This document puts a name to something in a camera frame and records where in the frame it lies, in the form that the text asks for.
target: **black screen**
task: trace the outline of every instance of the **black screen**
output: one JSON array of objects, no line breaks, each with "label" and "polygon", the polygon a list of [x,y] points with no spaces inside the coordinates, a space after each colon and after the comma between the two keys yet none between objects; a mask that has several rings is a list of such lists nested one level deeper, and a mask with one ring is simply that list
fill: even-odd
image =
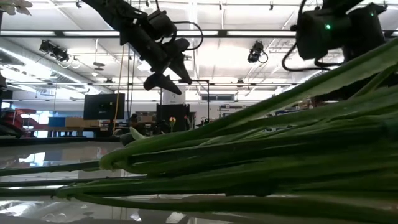
[{"label": "black screen", "polygon": [[[116,112],[118,94],[99,94],[85,96],[83,119],[113,120]],[[124,94],[119,94],[118,115],[116,119],[124,119]]]}]

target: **black cable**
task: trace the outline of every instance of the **black cable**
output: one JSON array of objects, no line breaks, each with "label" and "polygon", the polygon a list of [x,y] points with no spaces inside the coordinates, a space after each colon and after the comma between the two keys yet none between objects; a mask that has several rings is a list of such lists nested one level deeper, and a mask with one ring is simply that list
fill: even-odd
[{"label": "black cable", "polygon": [[157,8],[157,10],[159,10],[159,11],[161,12],[160,7],[159,7],[159,2],[158,2],[158,0],[155,0],[155,3],[156,3],[156,8]]},{"label": "black cable", "polygon": [[296,46],[297,46],[297,43],[294,43],[294,45],[287,51],[287,53],[283,57],[283,59],[282,59],[282,67],[284,68],[284,70],[286,70],[288,72],[304,72],[304,71],[309,71],[309,70],[330,70],[329,68],[322,68],[322,67],[288,68],[286,66],[286,60],[289,57],[289,55],[292,53],[294,48],[296,48]]},{"label": "black cable", "polygon": [[132,91],[134,89],[134,74],[136,72],[136,53],[134,53],[133,61],[132,61],[132,76],[131,76],[131,97],[130,97],[130,113],[132,108]]},{"label": "black cable", "polygon": [[158,43],[161,44],[163,42],[163,40],[164,40],[164,37],[162,37]]},{"label": "black cable", "polygon": [[325,62],[320,62],[321,58],[315,59],[314,64],[318,67],[330,67],[330,66],[340,66],[343,64],[343,62],[336,62],[336,63],[325,63]]},{"label": "black cable", "polygon": [[129,94],[129,90],[130,90],[130,85],[129,85],[129,82],[130,82],[130,45],[129,45],[129,54],[127,56],[127,59],[128,59],[128,61],[127,61],[127,114],[128,114],[128,117],[130,118],[130,111],[129,111],[129,97],[130,97],[130,94]]},{"label": "black cable", "polygon": [[195,22],[190,22],[190,21],[177,21],[177,22],[173,22],[173,23],[174,23],[174,24],[192,24],[192,25],[194,25],[196,28],[198,28],[198,30],[200,31],[201,39],[200,39],[199,44],[198,44],[196,47],[192,47],[192,48],[187,49],[187,50],[196,50],[196,49],[198,49],[198,48],[202,45],[205,36],[203,35],[203,31],[202,31],[202,29],[200,28],[200,26],[199,26],[197,23],[195,23]]},{"label": "black cable", "polygon": [[[303,9],[305,6],[305,2],[307,0],[302,0],[301,4],[300,4],[300,9],[298,10],[298,18],[297,21],[300,22],[301,21],[301,17],[303,14]],[[286,66],[286,60],[289,57],[289,55],[293,52],[294,48],[296,48],[297,43],[295,42],[294,45],[286,52],[285,56],[282,59],[282,67],[284,68],[284,70],[288,71],[288,72],[304,72],[304,71],[309,71],[309,70],[330,70],[329,68],[325,68],[325,67],[310,67],[310,68],[288,68]]]},{"label": "black cable", "polygon": [[260,59],[259,59],[258,62],[260,62],[260,63],[267,63],[269,57],[268,57],[267,53],[265,53],[264,51],[262,51],[262,53],[263,53],[265,56],[267,56],[267,60],[266,60],[265,62],[262,62],[262,61],[260,61]]}]

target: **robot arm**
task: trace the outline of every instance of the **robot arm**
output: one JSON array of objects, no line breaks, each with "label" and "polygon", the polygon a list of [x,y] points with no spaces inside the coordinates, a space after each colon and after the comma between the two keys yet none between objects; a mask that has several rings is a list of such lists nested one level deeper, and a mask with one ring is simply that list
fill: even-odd
[{"label": "robot arm", "polygon": [[[175,39],[177,28],[166,15],[159,10],[148,15],[123,0],[83,0],[120,33],[120,44],[129,43],[138,54],[140,60],[145,60],[154,72],[145,82],[144,88],[150,90],[161,87],[178,95],[181,91],[163,72],[170,67],[182,82],[191,84],[187,69],[184,66],[183,51],[190,43],[181,38]],[[167,43],[156,42],[163,37],[172,37]]]},{"label": "robot arm", "polygon": [[328,50],[343,48],[346,62],[382,45],[385,40],[378,15],[386,7],[370,3],[350,11],[362,1],[328,0],[321,9],[302,13],[296,32],[300,56],[318,60]]}]

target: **ceiling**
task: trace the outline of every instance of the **ceiling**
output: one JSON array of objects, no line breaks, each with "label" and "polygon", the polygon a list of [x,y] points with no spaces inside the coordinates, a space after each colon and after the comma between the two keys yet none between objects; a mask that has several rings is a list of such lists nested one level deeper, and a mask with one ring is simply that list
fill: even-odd
[{"label": "ceiling", "polygon": [[[32,0],[32,17],[23,14],[15,16],[5,15],[2,30],[110,30],[110,26],[102,20],[100,15],[87,4],[80,1],[81,8],[76,7],[76,1],[71,0]],[[139,7],[147,13],[155,9],[154,0],[129,1],[134,7]],[[296,23],[300,0],[273,0],[273,10],[270,2],[261,0],[159,0],[159,6],[166,10],[173,21],[195,21],[203,30],[282,30]],[[321,1],[308,0],[305,10],[313,9]],[[382,28],[392,30],[398,28],[398,1],[388,1],[389,10],[380,15]],[[189,30],[186,24],[178,24],[179,29]],[[68,53],[80,61],[78,68],[69,66],[69,72],[81,77],[84,82],[104,82],[112,78],[118,82],[127,82],[127,77],[134,76],[134,82],[142,82],[150,75],[148,71],[140,70],[142,62],[128,60],[129,48],[123,48],[119,39],[60,39],[60,38],[8,38],[22,50],[15,52],[24,55],[25,51],[33,52],[49,61],[56,61],[39,51],[42,40],[49,40],[55,45],[68,50]],[[194,79],[206,79],[215,83],[236,82],[243,79],[245,82],[263,83],[297,83],[314,72],[290,73],[280,66],[280,61],[286,51],[294,43],[294,39],[263,38],[265,51],[269,60],[265,64],[248,63],[249,49],[258,39],[253,38],[205,38],[201,47],[195,52],[185,52],[193,60],[185,62],[185,66]],[[189,40],[193,45],[199,39]],[[324,58],[325,62],[341,61],[341,52],[334,50]],[[105,64],[104,70],[93,76],[95,66],[93,62]],[[312,61],[303,61],[297,53],[292,54],[287,65],[289,67],[307,67]]]}]

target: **cardboard box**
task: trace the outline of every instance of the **cardboard box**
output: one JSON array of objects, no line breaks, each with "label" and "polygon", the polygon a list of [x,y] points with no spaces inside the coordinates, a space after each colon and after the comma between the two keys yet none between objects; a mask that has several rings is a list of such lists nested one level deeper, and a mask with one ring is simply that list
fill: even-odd
[{"label": "cardboard box", "polygon": [[142,115],[140,116],[139,122],[153,122],[154,118],[150,115]]},{"label": "cardboard box", "polygon": [[82,122],[84,128],[88,127],[99,127],[100,126],[100,121],[98,120],[83,120]]},{"label": "cardboard box", "polygon": [[83,118],[72,118],[66,117],[65,118],[65,127],[69,128],[80,128],[83,124]]}]

